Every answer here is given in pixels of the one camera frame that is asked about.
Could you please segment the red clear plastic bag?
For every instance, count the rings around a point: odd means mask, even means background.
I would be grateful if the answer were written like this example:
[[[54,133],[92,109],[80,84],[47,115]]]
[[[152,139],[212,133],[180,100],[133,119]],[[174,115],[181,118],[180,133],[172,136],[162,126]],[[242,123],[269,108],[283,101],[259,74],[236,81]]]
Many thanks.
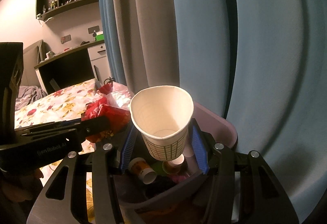
[[[117,82],[109,82],[99,88],[93,102],[86,105],[82,121],[105,116],[110,128],[90,135],[86,140],[97,143],[120,132],[131,120],[129,104],[133,95],[127,86]]]

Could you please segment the orange apple paper cup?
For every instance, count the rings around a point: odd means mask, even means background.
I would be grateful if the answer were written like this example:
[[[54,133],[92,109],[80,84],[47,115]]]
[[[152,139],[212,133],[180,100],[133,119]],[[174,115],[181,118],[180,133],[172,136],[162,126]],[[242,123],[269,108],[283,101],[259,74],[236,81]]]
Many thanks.
[[[129,162],[128,170],[135,174],[144,184],[155,181],[157,174],[143,158],[134,158]]]

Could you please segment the green grid paper cup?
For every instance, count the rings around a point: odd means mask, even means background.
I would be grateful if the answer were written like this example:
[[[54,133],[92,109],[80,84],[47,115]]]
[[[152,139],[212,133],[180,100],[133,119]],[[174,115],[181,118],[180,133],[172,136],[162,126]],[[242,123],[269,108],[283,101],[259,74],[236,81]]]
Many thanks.
[[[133,96],[129,110],[153,158],[171,161],[183,153],[194,111],[187,91],[176,86],[146,88]]]

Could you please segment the pink plastic bag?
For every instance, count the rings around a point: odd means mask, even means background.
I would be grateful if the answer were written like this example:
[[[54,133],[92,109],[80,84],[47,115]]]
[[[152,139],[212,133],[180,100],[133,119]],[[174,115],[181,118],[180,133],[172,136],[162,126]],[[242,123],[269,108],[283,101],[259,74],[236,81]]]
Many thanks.
[[[179,184],[181,183],[182,181],[185,181],[185,179],[189,178],[189,174],[188,173],[183,173],[183,174],[177,174],[177,175],[174,175],[172,177],[172,180],[176,183],[176,184]]]

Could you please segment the purple trash bin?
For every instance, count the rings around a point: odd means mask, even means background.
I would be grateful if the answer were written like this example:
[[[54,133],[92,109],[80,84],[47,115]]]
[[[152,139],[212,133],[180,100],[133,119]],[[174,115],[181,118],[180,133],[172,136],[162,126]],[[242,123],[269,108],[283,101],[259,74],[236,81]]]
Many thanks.
[[[210,133],[214,140],[223,143],[229,148],[234,147],[237,141],[235,127],[226,119],[212,113],[204,106],[195,103],[193,117],[203,133]],[[194,197],[200,189],[204,188],[207,176],[199,168],[193,147],[189,139],[183,152],[185,161],[178,174],[188,173],[189,178],[176,184],[172,177],[162,169],[162,161],[155,160],[148,152],[145,142],[136,132],[136,143],[132,152],[132,159],[143,158],[156,172],[157,177],[151,184],[144,184],[135,174],[128,169],[124,174],[115,177],[115,186],[120,206],[125,210],[136,212],[159,211],[175,206],[182,201],[188,201]]]

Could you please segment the floral bed sheet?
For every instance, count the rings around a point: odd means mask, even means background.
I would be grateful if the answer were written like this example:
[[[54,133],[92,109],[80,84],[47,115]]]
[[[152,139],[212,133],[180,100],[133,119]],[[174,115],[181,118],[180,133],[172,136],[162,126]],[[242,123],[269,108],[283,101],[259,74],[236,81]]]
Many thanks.
[[[86,105],[93,102],[100,83],[91,79],[74,86],[70,86],[43,97],[32,104],[15,111],[15,129],[49,122],[78,119],[86,111]],[[94,152],[95,144],[84,141],[83,150],[79,154]],[[43,186],[49,180],[54,170],[62,160],[41,167],[44,177]],[[91,172],[86,173],[86,206],[90,223],[95,223],[94,206],[91,183]]]

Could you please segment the purple striped blanket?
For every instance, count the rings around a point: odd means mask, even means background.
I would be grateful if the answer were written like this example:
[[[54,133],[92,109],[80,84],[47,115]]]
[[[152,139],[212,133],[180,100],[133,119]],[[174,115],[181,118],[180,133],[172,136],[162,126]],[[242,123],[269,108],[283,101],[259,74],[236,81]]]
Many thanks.
[[[46,97],[47,93],[38,86],[20,86],[16,98],[15,111]]]

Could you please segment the dark top white desk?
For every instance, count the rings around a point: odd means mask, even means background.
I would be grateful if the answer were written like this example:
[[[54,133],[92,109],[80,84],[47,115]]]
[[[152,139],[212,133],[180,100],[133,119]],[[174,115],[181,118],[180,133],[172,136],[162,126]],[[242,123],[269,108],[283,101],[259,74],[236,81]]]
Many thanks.
[[[103,40],[70,48],[40,62],[34,69],[48,94],[93,78],[103,83],[113,77]]]

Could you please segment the grey bed headboard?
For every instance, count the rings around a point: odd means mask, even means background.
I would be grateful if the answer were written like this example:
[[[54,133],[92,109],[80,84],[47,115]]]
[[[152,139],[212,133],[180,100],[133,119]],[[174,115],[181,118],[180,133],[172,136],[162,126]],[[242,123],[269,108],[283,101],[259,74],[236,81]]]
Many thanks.
[[[22,86],[38,86],[40,83],[34,67],[39,63],[39,51],[43,45],[43,40],[36,41],[23,50],[23,75],[20,85]]]

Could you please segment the green box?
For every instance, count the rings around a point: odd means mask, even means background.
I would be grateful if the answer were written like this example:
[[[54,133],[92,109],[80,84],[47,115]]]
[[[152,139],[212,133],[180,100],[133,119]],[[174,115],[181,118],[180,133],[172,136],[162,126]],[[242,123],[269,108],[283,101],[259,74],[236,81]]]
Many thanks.
[[[96,41],[102,41],[104,40],[104,34],[103,31],[99,31],[95,33],[95,40]]]

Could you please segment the blue grey curtain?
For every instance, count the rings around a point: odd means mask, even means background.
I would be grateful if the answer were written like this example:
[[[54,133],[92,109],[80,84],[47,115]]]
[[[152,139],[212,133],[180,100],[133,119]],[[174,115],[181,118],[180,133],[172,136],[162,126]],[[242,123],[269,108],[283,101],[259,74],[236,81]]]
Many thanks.
[[[326,223],[326,0],[99,0],[109,64],[231,122],[300,223]]]

